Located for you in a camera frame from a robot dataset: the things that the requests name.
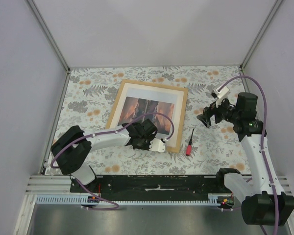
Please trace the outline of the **wooden picture frame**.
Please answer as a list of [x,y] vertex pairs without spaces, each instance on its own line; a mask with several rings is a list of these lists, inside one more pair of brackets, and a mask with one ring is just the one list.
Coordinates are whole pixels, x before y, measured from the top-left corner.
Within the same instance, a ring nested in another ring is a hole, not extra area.
[[174,104],[172,119],[162,113],[153,114],[162,115],[170,121],[170,133],[168,135],[157,133],[156,138],[166,139],[167,151],[178,153],[182,141],[188,89],[163,84],[124,80],[121,82],[120,89],[117,93],[114,105],[112,106],[112,111],[106,124],[107,129],[118,126],[121,111],[125,99],[128,96]]

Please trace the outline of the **red black screwdriver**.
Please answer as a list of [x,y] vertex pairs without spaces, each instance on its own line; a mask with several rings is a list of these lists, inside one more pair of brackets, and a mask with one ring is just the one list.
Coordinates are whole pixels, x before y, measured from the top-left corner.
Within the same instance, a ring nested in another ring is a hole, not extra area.
[[187,149],[186,149],[186,154],[185,154],[186,156],[190,156],[191,155],[194,130],[195,129],[193,128],[192,129],[192,134],[191,134],[191,137],[190,137],[190,140],[188,142]]

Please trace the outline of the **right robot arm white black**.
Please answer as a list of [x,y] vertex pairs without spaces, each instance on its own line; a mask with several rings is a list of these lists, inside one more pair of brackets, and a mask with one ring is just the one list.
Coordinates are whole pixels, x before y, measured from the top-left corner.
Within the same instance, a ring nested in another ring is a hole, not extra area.
[[216,190],[234,193],[241,203],[246,224],[283,226],[294,210],[294,197],[285,193],[274,171],[263,122],[256,119],[258,97],[239,93],[236,105],[229,102],[227,95],[213,92],[212,97],[216,101],[205,107],[197,119],[207,128],[211,126],[211,117],[215,123],[224,120],[233,124],[252,175],[252,184],[249,184],[238,170],[221,168],[214,181]]

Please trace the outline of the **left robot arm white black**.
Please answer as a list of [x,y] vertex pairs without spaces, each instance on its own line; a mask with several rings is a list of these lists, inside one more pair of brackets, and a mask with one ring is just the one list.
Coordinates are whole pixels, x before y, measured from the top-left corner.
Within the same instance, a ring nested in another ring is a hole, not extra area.
[[91,150],[114,146],[132,146],[133,149],[149,150],[150,143],[157,134],[157,127],[149,120],[124,123],[114,129],[108,129],[86,135],[76,125],[71,127],[52,147],[51,168],[60,169],[63,175],[72,175],[81,182],[87,192],[98,187],[95,172],[85,160]]

